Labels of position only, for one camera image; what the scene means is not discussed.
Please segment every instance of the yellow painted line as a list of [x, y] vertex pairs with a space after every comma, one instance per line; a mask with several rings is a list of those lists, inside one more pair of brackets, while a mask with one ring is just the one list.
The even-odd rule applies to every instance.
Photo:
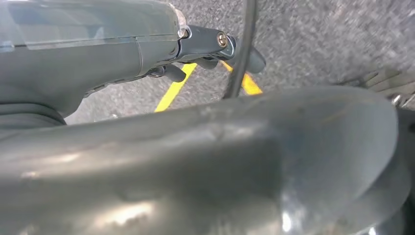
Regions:
[[[231, 66], [229, 66], [227, 63], [223, 61], [221, 62], [229, 72], [232, 72], [233, 69]], [[242, 81], [242, 88], [248, 95], [262, 94], [261, 88], [259, 88], [259, 86], [252, 79], [252, 77], [249, 76], [249, 74], [247, 73], [245, 74], [244, 80]]]
[[182, 71], [186, 73], [186, 78], [182, 82], [173, 82], [171, 84], [166, 94], [164, 94], [163, 98], [161, 98], [160, 103], [157, 105], [154, 112], [162, 112], [170, 106], [196, 67], [197, 64], [186, 64], [183, 66]]

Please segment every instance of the asphalt ground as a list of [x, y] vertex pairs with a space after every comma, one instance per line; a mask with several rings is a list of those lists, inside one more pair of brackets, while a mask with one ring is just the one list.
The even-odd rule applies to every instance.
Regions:
[[[243, 0], [170, 0], [188, 24], [242, 33]], [[414, 70], [415, 1], [260, 0], [256, 48], [267, 68], [253, 75], [264, 92], [353, 79], [384, 66]], [[197, 67], [169, 109], [211, 103], [229, 72]], [[154, 112], [169, 89], [167, 78], [109, 86], [85, 99], [68, 124]]]

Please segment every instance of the metal bolt head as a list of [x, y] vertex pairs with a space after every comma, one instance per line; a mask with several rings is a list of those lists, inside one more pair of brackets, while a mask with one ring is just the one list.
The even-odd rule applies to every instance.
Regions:
[[182, 29], [182, 39], [188, 38], [189, 37], [189, 32], [186, 29]]
[[217, 38], [218, 38], [218, 44], [220, 47], [228, 46], [228, 37], [226, 36], [224, 32], [219, 32]]

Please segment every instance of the black cable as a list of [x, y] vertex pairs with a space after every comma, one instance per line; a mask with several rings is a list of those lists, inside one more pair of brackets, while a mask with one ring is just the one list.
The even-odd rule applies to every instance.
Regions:
[[244, 32], [241, 44], [237, 45], [239, 49], [239, 53], [237, 53], [238, 60], [229, 76], [228, 85], [222, 99], [238, 97], [241, 90], [255, 34], [257, 8], [257, 0], [245, 0]]

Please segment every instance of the road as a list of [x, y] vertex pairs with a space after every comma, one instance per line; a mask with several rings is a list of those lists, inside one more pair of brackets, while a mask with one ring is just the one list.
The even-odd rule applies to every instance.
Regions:
[[[242, 32], [243, 0], [170, 0], [188, 24]], [[255, 46], [267, 60], [253, 79], [265, 92], [331, 84], [392, 66], [413, 70], [415, 1], [260, 0]], [[198, 67], [171, 104], [177, 109], [220, 99], [228, 72]], [[69, 124], [153, 112], [167, 78], [110, 86], [85, 99]]]

